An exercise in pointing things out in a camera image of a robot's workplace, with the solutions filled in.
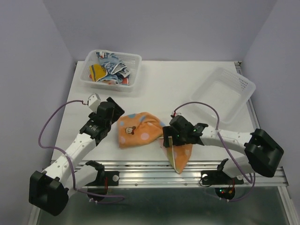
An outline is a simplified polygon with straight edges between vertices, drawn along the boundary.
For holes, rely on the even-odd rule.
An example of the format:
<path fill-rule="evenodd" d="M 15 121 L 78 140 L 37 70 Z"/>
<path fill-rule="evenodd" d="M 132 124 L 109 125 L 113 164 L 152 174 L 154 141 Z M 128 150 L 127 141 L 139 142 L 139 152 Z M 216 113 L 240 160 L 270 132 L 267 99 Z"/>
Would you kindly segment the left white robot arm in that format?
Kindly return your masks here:
<path fill-rule="evenodd" d="M 91 109 L 89 119 L 70 146 L 66 150 L 53 146 L 52 149 L 60 151 L 61 155 L 43 171 L 35 171 L 30 177 L 29 203 L 53 216 L 64 210 L 76 192 L 90 196 L 96 203 L 108 198 L 111 179 L 102 164 L 90 160 L 79 171 L 75 168 L 107 137 L 112 124 L 125 111 L 111 97 L 101 101 L 97 94 L 89 96 L 86 106 Z"/>

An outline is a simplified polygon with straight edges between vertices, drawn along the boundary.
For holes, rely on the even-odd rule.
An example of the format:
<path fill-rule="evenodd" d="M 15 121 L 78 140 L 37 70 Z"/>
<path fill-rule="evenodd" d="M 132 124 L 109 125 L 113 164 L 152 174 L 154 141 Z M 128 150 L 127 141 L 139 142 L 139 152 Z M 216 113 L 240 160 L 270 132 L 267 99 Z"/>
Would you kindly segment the orange polka dot towel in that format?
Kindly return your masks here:
<path fill-rule="evenodd" d="M 121 149 L 148 145 L 159 140 L 163 146 L 165 124 L 148 113 L 133 113 L 122 116 L 117 121 L 118 142 Z M 192 155 L 193 145 L 163 147 L 166 157 L 176 173 L 181 174 Z"/>

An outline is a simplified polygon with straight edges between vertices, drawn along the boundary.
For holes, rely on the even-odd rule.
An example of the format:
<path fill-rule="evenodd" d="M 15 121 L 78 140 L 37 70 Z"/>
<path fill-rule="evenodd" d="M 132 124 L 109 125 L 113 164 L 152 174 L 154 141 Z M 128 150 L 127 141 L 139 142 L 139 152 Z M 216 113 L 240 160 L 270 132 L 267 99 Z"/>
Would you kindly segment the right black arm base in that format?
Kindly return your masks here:
<path fill-rule="evenodd" d="M 230 178 L 222 171 L 204 171 L 199 181 L 202 187 L 221 186 L 215 188 L 216 195 L 225 200 L 232 200 L 235 197 L 235 186 L 244 184 L 243 179 Z"/>

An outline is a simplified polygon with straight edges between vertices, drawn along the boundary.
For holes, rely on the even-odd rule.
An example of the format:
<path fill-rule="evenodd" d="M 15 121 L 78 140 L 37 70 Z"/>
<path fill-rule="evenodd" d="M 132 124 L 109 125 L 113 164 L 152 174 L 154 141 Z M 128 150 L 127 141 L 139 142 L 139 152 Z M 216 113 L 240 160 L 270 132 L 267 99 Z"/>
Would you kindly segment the blue patterned towel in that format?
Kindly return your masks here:
<path fill-rule="evenodd" d="M 115 53 L 100 51 L 96 52 L 96 56 L 99 65 L 107 71 L 107 75 L 98 82 L 109 82 L 129 77 L 131 72 L 127 69 L 127 65 Z"/>

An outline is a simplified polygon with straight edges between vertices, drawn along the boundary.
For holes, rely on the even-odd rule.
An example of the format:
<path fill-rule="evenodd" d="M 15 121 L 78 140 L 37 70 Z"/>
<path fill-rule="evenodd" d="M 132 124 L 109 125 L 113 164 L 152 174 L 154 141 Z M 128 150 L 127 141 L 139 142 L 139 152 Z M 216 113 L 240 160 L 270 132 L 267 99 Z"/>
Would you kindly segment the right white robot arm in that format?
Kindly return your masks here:
<path fill-rule="evenodd" d="M 205 186 L 227 185 L 238 176 L 253 173 L 272 178 L 284 154 L 280 145 L 262 129 L 257 128 L 252 133 L 217 130 L 205 123 L 193 125 L 177 115 L 163 127 L 163 146 L 187 144 L 223 147 L 242 154 L 238 158 L 222 160 L 216 170 L 203 171 L 202 183 Z"/>

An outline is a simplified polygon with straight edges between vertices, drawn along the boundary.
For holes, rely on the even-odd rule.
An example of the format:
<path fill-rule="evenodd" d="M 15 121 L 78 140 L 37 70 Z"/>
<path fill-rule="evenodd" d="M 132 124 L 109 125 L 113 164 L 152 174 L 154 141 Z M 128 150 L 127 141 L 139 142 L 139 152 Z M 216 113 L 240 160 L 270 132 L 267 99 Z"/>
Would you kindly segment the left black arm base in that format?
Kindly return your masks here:
<path fill-rule="evenodd" d="M 75 190 L 81 194 L 86 194 L 90 202 L 95 203 L 115 203 L 124 199 L 121 195 L 109 195 L 110 186 L 119 185 L 119 172 L 96 171 L 95 169 L 84 171 L 83 169 L 75 173 Z"/>

